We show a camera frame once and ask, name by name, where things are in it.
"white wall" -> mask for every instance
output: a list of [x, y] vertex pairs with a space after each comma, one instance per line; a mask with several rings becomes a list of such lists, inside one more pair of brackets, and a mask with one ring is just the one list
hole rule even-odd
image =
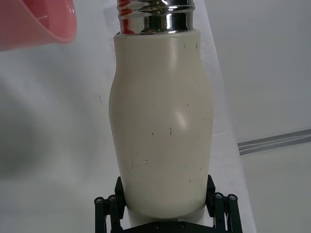
[[258, 233], [310, 232], [311, 143], [243, 155]]
[[311, 1], [205, 1], [238, 142], [311, 128]]

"black mount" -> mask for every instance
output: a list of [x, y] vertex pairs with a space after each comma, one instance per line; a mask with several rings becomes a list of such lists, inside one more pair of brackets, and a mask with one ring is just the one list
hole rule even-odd
[[229, 194], [225, 197], [215, 191], [213, 179], [208, 175], [205, 205], [209, 216], [213, 218], [213, 227], [189, 222], [165, 221], [123, 230], [120, 220], [123, 219], [126, 202], [121, 178], [118, 177], [115, 195], [111, 195], [108, 199], [99, 197], [94, 201], [95, 233], [107, 233], [108, 215], [111, 219], [111, 233], [242, 233], [237, 196]]

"bolt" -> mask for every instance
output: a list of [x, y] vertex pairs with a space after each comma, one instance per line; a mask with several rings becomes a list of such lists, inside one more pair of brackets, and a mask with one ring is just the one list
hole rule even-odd
[[218, 199], [221, 199], [221, 198], [223, 198], [223, 196], [222, 195], [220, 195], [220, 194], [216, 194], [216, 196], [215, 196], [216, 198], [218, 198]]
[[95, 200], [96, 203], [102, 203], [102, 201], [103, 201], [102, 198], [97, 198], [97, 199]]
[[109, 197], [109, 201], [115, 201], [116, 199], [117, 199], [116, 196]]
[[236, 200], [237, 198], [235, 197], [235, 196], [233, 196], [233, 195], [231, 195], [230, 197], [229, 197], [231, 200]]

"bottle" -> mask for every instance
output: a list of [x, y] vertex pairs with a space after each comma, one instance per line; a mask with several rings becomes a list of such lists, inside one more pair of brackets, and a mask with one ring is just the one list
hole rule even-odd
[[119, 0], [110, 124], [132, 226], [203, 217], [212, 94], [193, 0]]

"metal strip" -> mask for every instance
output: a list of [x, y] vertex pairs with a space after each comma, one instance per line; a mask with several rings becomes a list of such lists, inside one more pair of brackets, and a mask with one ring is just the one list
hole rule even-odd
[[311, 129], [238, 143], [240, 155], [311, 142]]

